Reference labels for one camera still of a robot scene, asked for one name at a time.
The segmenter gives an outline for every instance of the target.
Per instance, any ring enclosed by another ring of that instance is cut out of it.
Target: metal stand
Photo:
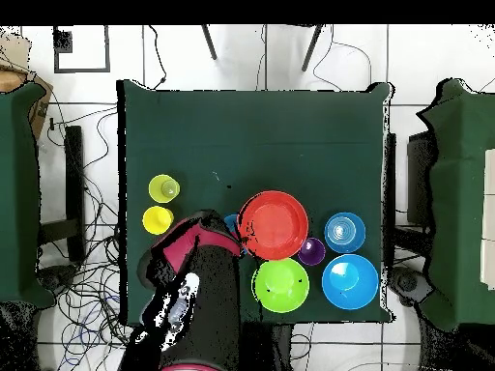
[[[210,30],[208,30],[208,24],[201,24],[201,28],[203,29],[203,33],[205,35],[208,48],[210,48],[210,53],[212,54],[212,58],[214,60],[217,60],[217,54],[215,53],[215,48],[213,47],[212,36],[210,36]]]
[[[316,42],[318,41],[318,37],[320,36],[321,29],[323,28],[323,24],[316,24],[316,28],[314,29],[313,38],[311,39],[311,43],[309,43],[309,48],[307,49],[305,61],[303,62],[303,71],[307,70],[307,65],[309,64],[309,60],[311,59],[311,55],[313,54],[314,47],[316,46]]]
[[[217,54],[215,53],[215,48],[212,42],[212,36],[210,36],[210,31],[208,30],[208,24],[201,24],[201,28],[203,29],[203,33],[205,35],[206,43],[208,44],[208,48],[210,48],[210,53],[212,54],[212,58],[217,60]],[[316,28],[314,29],[313,38],[311,39],[311,43],[309,43],[309,48],[307,49],[305,61],[303,62],[303,71],[307,70],[307,65],[309,64],[309,60],[311,59],[311,55],[313,54],[314,47],[316,46],[316,42],[318,41],[318,37],[320,36],[321,29],[323,28],[323,24],[316,24]],[[268,24],[265,24],[265,79],[267,76],[267,43],[268,43]]]

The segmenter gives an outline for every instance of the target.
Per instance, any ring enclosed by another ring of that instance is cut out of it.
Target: red plate
[[[293,196],[277,190],[250,198],[237,221],[245,247],[266,260],[296,254],[307,237],[305,208]]]

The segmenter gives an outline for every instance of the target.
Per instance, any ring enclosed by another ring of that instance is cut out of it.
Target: black table leg
[[[212,58],[217,60],[217,54],[215,53],[215,48],[213,47],[212,36],[210,36],[210,30],[208,30],[208,24],[201,24],[203,33],[205,35],[206,43],[208,43],[208,48],[210,48],[210,53]]]
[[[66,127],[66,214],[77,223],[77,234],[67,235],[67,250],[71,262],[82,261],[84,249],[84,179],[82,165],[82,130],[80,126]]]
[[[311,59],[311,55],[313,53],[314,47],[316,46],[316,42],[318,37],[320,36],[321,29],[323,24],[316,24],[316,28],[314,29],[313,38],[311,39],[311,43],[309,43],[309,48],[307,49],[305,61],[303,62],[303,71],[307,70],[307,65],[309,64],[309,60]]]

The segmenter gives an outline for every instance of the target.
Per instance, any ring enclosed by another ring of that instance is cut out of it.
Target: wire
[[[394,259],[393,260],[393,266],[398,265],[399,263],[405,262],[406,260],[418,259],[419,257],[422,257],[422,256],[421,255],[415,255],[415,256],[405,257],[403,259]]]
[[[107,354],[104,353],[104,349],[108,348],[109,347],[109,351]],[[98,369],[101,367],[101,365],[103,364],[103,368],[104,368],[104,371],[108,371],[108,369],[106,368],[106,359],[108,358],[108,356],[110,356],[110,353],[112,353],[112,348],[114,348],[110,343],[107,343],[105,348],[103,349],[103,358],[102,358],[102,361],[100,361],[100,364],[98,364],[97,368],[95,369],[95,371],[98,371]],[[123,350],[124,347],[120,346],[120,347],[117,347],[116,348],[117,350],[113,350],[113,352],[117,352],[119,350]]]
[[[114,322],[117,322],[117,312],[118,312],[118,308],[113,308],[112,305],[109,303],[110,301],[114,301],[114,302],[119,302],[120,299],[118,298],[118,296],[113,296],[111,293],[115,294],[115,295],[118,295],[118,292],[111,289],[108,285],[107,285],[107,282],[108,280],[110,279],[110,277],[115,274],[116,272],[118,271],[112,271],[111,275],[109,275],[104,281],[103,281],[103,277],[104,277],[104,271],[105,270],[109,270],[108,266],[103,266],[103,271],[102,271],[102,274],[101,274],[101,278],[100,278],[100,289],[96,289],[95,286],[93,286],[92,283],[97,283],[97,282],[90,282],[88,279],[91,278],[91,276],[93,276],[96,271],[98,271],[100,267],[97,267],[97,268],[93,268],[91,269],[90,271],[94,271],[89,277],[86,277],[82,282],[80,283],[77,283],[77,284],[74,284],[73,286],[71,286],[71,289],[75,294],[77,294],[79,297],[80,297],[80,300],[82,300],[83,298],[87,298],[87,297],[92,297],[94,298],[95,300],[91,300],[90,302],[87,302],[85,304],[80,304],[79,306],[73,306],[72,305],[72,301],[71,301],[71,297],[70,297],[70,294],[69,293],[66,293],[66,304],[69,308],[69,312],[66,313],[62,307],[60,306],[61,308],[61,312],[71,321],[65,328],[64,328],[64,331],[62,333],[62,344],[64,345],[64,349],[65,349],[65,354],[64,354],[64,358],[62,359],[61,363],[60,363],[60,366],[59,366],[59,369],[57,371],[60,371],[60,368],[62,367],[62,365],[64,363],[68,363],[72,369],[70,371],[73,371],[74,368],[85,358],[87,361],[88,361],[88,365],[89,365],[89,369],[90,371],[92,371],[91,369],[91,364],[89,363],[89,359],[87,358],[87,352],[99,345],[99,342],[100,341],[103,341],[106,345],[111,345],[113,346],[115,343],[113,342],[113,339],[114,338],[118,338],[119,341],[121,342],[122,345],[127,345],[127,342],[129,340],[129,335],[128,334],[125,334],[124,331],[122,331],[121,328],[116,328],[114,326]],[[89,294],[79,294],[79,292],[77,292],[74,288],[76,287],[83,287],[83,292],[85,291],[86,293],[89,293]],[[85,290],[84,287],[89,287],[90,289],[93,289],[93,290]],[[100,306],[100,309],[99,310],[96,310],[97,306],[99,305],[98,304],[98,301],[101,303],[101,306]],[[90,309],[89,313],[84,317],[84,319],[79,322],[79,317],[80,317],[80,309],[84,306],[87,306],[89,305],[90,303],[93,303],[93,307]],[[77,308],[79,310],[79,315],[78,315],[78,318],[76,320],[74,320],[71,316],[71,308]],[[99,328],[90,328],[89,325],[95,323],[99,317],[102,315],[103,313],[103,320],[102,320],[102,323],[100,324],[100,327]],[[63,340],[64,340],[64,334],[67,330],[67,328],[70,326],[70,325],[75,325],[77,327],[79,327],[79,332],[78,334],[74,334],[74,331],[73,331],[73,336],[71,336],[70,340],[65,343]],[[110,329],[110,338],[107,339],[107,337],[104,335],[104,331],[109,328]],[[84,339],[84,335],[87,335],[89,338],[87,340]],[[82,353],[79,353],[79,352],[74,352],[71,350],[70,348],[70,344],[72,341],[74,341],[75,339],[79,339],[79,343],[80,343],[80,346],[83,348],[83,351]],[[70,358],[67,358],[67,354],[71,354],[73,356],[78,356],[79,358],[75,358],[75,357],[70,357]]]
[[[69,256],[66,256],[66,255],[62,252],[62,250],[60,249],[60,247],[58,247],[57,243],[55,243],[55,242],[50,242],[50,243],[51,243],[51,244],[53,244],[53,245],[56,247],[56,249],[57,249],[57,250],[58,250],[58,252],[62,255],[62,257],[63,257],[63,258],[69,259]]]
[[[334,42],[334,44],[344,45],[346,47],[354,48],[354,49],[360,51],[364,55],[364,57],[366,57],[367,64],[368,64],[368,67],[369,67],[369,85],[371,85],[371,60],[369,59],[369,56],[364,51],[362,51],[359,47],[356,47],[354,45],[346,44],[346,43],[338,43],[338,42]]]
[[[355,370],[356,368],[364,367],[366,365],[381,365],[382,363],[383,364],[387,364],[387,365],[412,365],[412,366],[415,366],[415,367],[418,367],[418,368],[428,368],[428,367],[421,366],[420,364],[411,364],[411,363],[408,363],[408,362],[386,362],[386,361],[378,361],[378,362],[365,362],[363,364],[358,364],[358,365],[355,365],[354,367],[349,368],[347,371],[352,371],[352,370]]]
[[[82,169],[86,169],[89,165],[91,165],[92,163],[95,163],[95,162],[98,162],[100,159],[103,159],[104,157],[106,157],[108,155],[108,143],[104,140],[103,138],[103,135],[102,133],[100,132],[100,122],[103,120],[103,118],[108,118],[108,117],[111,117],[112,115],[115,115],[117,114],[116,112],[112,112],[110,114],[106,114],[106,115],[103,115],[100,120],[98,121],[97,123],[97,131],[98,131],[98,135],[100,136],[100,138],[102,139],[103,143],[104,143],[104,146],[106,147],[106,151],[105,153],[101,156],[101,157],[97,157],[96,159],[93,159],[92,161],[88,162],[86,165],[84,165],[82,167]]]
[[[407,214],[407,211],[401,211],[401,210],[399,210],[399,209],[396,209],[395,211],[396,211],[397,213],[399,213],[399,214]]]
[[[98,114],[100,112],[111,111],[111,110],[116,109],[116,108],[117,108],[116,106],[112,106],[111,108],[106,108],[106,109],[101,109],[99,111],[90,112],[89,114],[83,115],[81,117],[74,118],[73,120],[68,120],[68,121],[65,122],[65,124],[70,124],[70,123],[73,123],[75,121],[82,120],[83,118],[89,117],[90,115]],[[59,124],[64,124],[64,123],[62,123],[62,122],[60,122],[60,123],[54,123],[54,125],[59,125]]]
[[[327,50],[327,52],[325,53],[325,55],[323,56],[323,58],[322,58],[322,59],[318,62],[318,64],[317,64],[316,66],[314,66],[314,68],[313,68],[313,75],[314,75],[316,78],[318,78],[319,80],[324,81],[324,82],[326,82],[326,83],[328,83],[328,84],[330,84],[330,85],[333,85],[334,87],[336,87],[336,88],[337,88],[337,90],[338,90],[338,91],[342,91],[342,89],[341,89],[338,85],[333,84],[333,82],[331,82],[331,81],[329,81],[329,80],[326,80],[325,78],[322,78],[322,77],[320,77],[320,76],[316,75],[316,69],[317,69],[317,68],[318,68],[318,66],[319,66],[319,65],[323,62],[323,60],[325,60],[325,58],[327,57],[327,55],[329,55],[329,52],[330,52],[330,50],[332,49],[332,44],[334,43],[334,25],[332,24],[332,26],[331,26],[331,27],[332,27],[332,36],[331,36],[331,38],[330,38],[330,45],[329,45],[329,49]]]
[[[489,81],[488,83],[486,83],[483,88],[480,89],[480,92],[483,91],[486,87],[488,87],[488,85],[490,85],[493,81],[495,81],[495,78],[493,78],[491,81]]]
[[[263,33],[265,32],[265,24],[261,26],[261,41],[265,43],[265,40],[263,39]],[[261,62],[263,61],[263,58],[265,57],[265,53],[263,52],[263,55],[259,59],[259,64],[258,64],[258,74],[256,75],[256,88],[254,91],[258,91],[258,86],[259,86],[259,72],[261,71]]]
[[[6,58],[7,62],[11,65],[11,68],[14,68],[14,66],[16,67],[19,67],[21,69],[24,69],[24,70],[28,70],[28,69],[25,69],[24,67],[22,66],[19,66],[18,64],[14,64],[10,59],[9,57],[7,56],[7,54],[4,52],[3,50],[3,46],[0,46],[0,53],[2,53],[2,55]],[[18,79],[20,79],[21,81],[24,81],[24,78],[22,78],[20,76],[20,74],[16,71],[13,71],[13,73],[17,76]]]
[[[153,87],[153,90],[156,90],[160,84],[165,82],[166,71],[165,71],[165,68],[163,67],[163,63],[161,62],[161,57],[160,57],[160,53],[159,53],[159,46],[158,46],[159,33],[157,32],[157,30],[155,30],[155,27],[153,27],[152,25],[148,25],[148,27],[150,27],[153,30],[153,32],[155,33],[155,51],[157,52],[157,57],[159,58],[160,67],[161,67],[161,70],[163,71],[163,77],[161,78],[160,82],[155,87]]]
[[[309,351],[311,350],[311,347],[312,347],[310,338],[307,337],[305,334],[293,334],[292,337],[291,337],[291,340],[292,340],[293,337],[296,337],[296,336],[304,337],[307,340],[308,348],[307,348],[307,352],[305,352],[302,356],[290,357],[290,360],[291,361],[292,360],[295,360],[295,359],[301,359],[301,358],[304,358],[304,357],[308,356],[309,355]]]
[[[369,71],[369,78],[368,78],[368,81],[369,81],[369,85],[371,85],[371,80],[372,80],[372,76],[371,76],[371,71],[372,71],[372,65],[371,65],[371,59],[369,58],[369,56],[364,52],[362,51],[359,47],[356,47],[355,45],[351,45],[351,44],[346,44],[346,43],[338,43],[338,42],[335,42],[334,41],[334,29],[335,29],[335,26],[332,24],[332,36],[331,36],[331,39],[330,39],[330,45],[329,45],[329,49],[327,50],[326,54],[323,56],[323,58],[318,62],[318,64],[313,68],[313,75],[320,79],[321,81],[324,81],[330,85],[333,85],[334,87],[337,88],[338,91],[343,91],[340,87],[338,87],[336,84],[334,84],[333,82],[325,79],[325,78],[322,78],[318,75],[316,75],[316,69],[318,68],[318,66],[323,62],[323,60],[325,60],[325,58],[327,57],[327,55],[330,53],[331,49],[332,49],[332,45],[334,44],[337,44],[337,45],[341,45],[341,46],[346,46],[346,47],[350,47],[350,48],[354,48],[355,50],[358,50],[362,53],[362,55],[364,55],[364,57],[366,57],[366,60],[367,60],[367,63],[368,63],[368,71]]]

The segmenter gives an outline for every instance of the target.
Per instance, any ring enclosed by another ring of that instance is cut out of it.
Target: chair leg
[[[311,55],[313,53],[314,47],[316,46],[318,37],[320,36],[322,27],[323,24],[316,24],[316,28],[314,29],[314,33],[313,33],[313,38],[311,39],[311,43],[309,43],[309,48],[307,49],[305,61],[303,62],[303,71],[307,70],[307,65],[309,64],[309,60],[311,59]]]
[[[201,28],[203,29],[203,33],[205,35],[208,48],[210,48],[210,53],[212,54],[212,58],[214,60],[217,60],[217,54],[215,53],[215,48],[213,47],[212,36],[210,36],[210,30],[208,30],[208,24],[201,24]]]

